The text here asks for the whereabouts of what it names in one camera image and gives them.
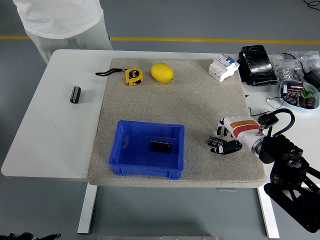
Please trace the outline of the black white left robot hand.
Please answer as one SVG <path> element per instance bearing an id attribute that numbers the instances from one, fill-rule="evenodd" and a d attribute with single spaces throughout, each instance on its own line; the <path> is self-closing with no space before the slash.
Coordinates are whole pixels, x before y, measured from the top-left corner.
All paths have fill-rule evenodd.
<path id="1" fill-rule="evenodd" d="M 30 232 L 23 232 L 22 234 L 10 233 L 8 236 L 1 235 L 1 240 L 56 240 L 61 237 L 60 233 L 50 234 L 42 238 L 35 237 Z"/>

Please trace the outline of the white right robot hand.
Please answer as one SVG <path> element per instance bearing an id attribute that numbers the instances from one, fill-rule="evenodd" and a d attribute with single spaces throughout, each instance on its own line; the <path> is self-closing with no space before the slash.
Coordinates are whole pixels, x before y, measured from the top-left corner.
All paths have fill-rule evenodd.
<path id="1" fill-rule="evenodd" d="M 228 133 L 234 138 L 225 141 L 216 137 L 211 137 L 208 144 L 212 145 L 211 152 L 227 155 L 235 153 L 247 146 L 251 152 L 258 156 L 265 137 L 263 128 L 250 116 L 231 116 L 224 117 L 218 123 L 217 134 Z"/>

